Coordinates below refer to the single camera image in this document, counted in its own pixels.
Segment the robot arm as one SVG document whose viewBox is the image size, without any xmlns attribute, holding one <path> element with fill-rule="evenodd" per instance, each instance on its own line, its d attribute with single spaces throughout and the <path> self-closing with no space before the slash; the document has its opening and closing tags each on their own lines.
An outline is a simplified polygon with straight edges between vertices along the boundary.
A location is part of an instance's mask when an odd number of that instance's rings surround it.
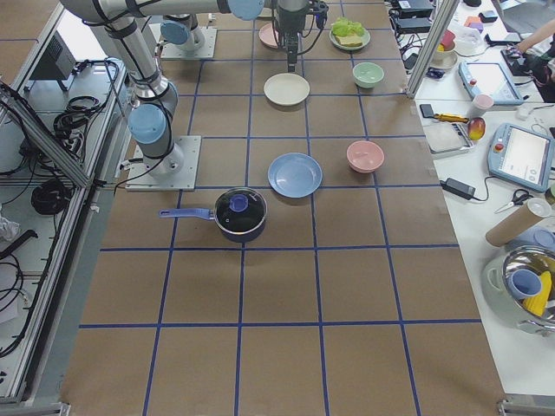
<svg viewBox="0 0 555 416">
<path fill-rule="evenodd" d="M 153 48 L 138 20 L 150 16 L 182 16 L 220 12 L 241 20 L 253 20 L 268 1 L 63 1 L 64 8 L 89 27 L 101 27 L 134 83 L 139 101 L 130 114 L 128 128 L 137 142 L 146 171 L 154 176 L 181 170 L 183 152 L 176 147 L 172 118 L 177 90 L 163 76 Z"/>
<path fill-rule="evenodd" d="M 306 17 L 317 16 L 316 1 L 223 1 L 227 13 L 244 20 L 256 19 L 264 8 L 271 10 L 271 34 L 277 48 L 283 50 L 287 59 L 287 72 L 296 70 L 297 58 L 304 54 L 299 50 L 299 39 L 304 30 Z M 166 15 L 160 25 L 165 41 L 189 50 L 202 46 L 205 39 L 200 34 L 194 13 Z"/>
</svg>

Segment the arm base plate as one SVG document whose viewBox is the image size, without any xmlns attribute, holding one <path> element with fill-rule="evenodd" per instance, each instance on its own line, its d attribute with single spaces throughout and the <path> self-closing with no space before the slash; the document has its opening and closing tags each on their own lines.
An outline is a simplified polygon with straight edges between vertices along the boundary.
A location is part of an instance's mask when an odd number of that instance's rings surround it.
<svg viewBox="0 0 555 416">
<path fill-rule="evenodd" d="M 160 26 L 161 53 L 163 60 L 212 59 L 215 52 L 217 29 L 198 26 L 193 31 L 187 28 Z"/>
<path fill-rule="evenodd" d="M 199 135 L 178 136 L 173 139 L 173 151 L 158 165 L 145 159 L 132 164 L 125 188 L 130 192 L 165 192 L 195 188 L 202 138 Z"/>
</svg>

